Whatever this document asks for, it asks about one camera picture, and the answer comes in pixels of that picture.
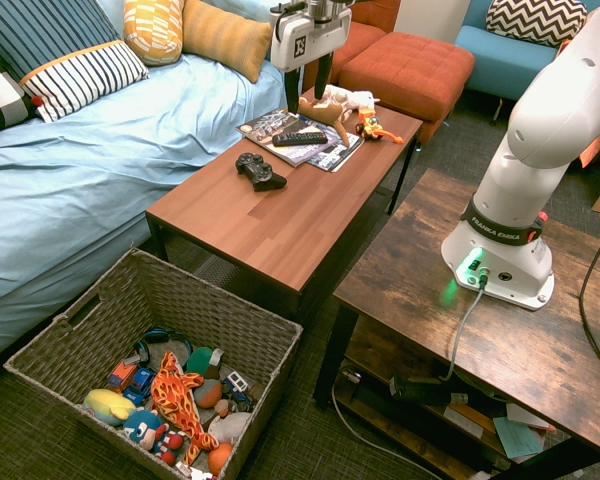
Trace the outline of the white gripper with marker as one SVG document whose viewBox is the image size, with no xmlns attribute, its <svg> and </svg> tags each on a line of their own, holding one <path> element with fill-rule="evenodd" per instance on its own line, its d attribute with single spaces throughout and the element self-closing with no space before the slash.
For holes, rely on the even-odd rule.
<svg viewBox="0 0 600 480">
<path fill-rule="evenodd" d="M 314 98 L 323 98 L 332 69 L 333 54 L 349 35 L 352 12 L 335 8 L 327 18 L 319 19 L 312 8 L 271 8 L 274 29 L 271 62 L 285 73 L 285 93 L 290 113 L 297 113 L 301 85 L 300 67 L 318 59 Z"/>
</svg>

